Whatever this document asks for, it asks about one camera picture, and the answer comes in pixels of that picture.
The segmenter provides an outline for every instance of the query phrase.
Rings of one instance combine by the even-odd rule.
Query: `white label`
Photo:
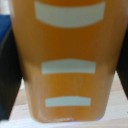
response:
[[[96,63],[78,59],[54,60],[42,63],[43,74],[91,73],[95,74]]]
[[[91,106],[91,98],[66,96],[49,98],[45,100],[46,107],[63,107],[63,106]]]
[[[79,28],[93,25],[104,19],[106,2],[91,6],[59,7],[35,1],[36,18],[60,28]]]

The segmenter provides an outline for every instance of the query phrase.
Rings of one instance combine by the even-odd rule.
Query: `white stripe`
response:
[[[95,24],[104,19],[106,2],[91,6],[59,7],[35,1],[36,18],[60,28],[78,28]]]
[[[86,60],[63,59],[42,63],[43,74],[91,73],[96,71],[96,63]]]
[[[91,98],[67,96],[49,98],[45,100],[46,107],[62,107],[62,106],[91,106]]]

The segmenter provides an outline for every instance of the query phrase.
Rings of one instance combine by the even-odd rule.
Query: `white surface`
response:
[[[66,96],[46,99],[46,107],[91,106],[91,98]]]
[[[106,2],[91,6],[59,7],[35,1],[36,18],[60,28],[78,28],[95,24],[104,19]]]
[[[25,88],[25,85],[24,85],[24,79],[22,78],[20,89],[24,89],[24,88]]]
[[[42,63],[43,74],[91,73],[96,71],[96,63],[78,59],[54,60]]]

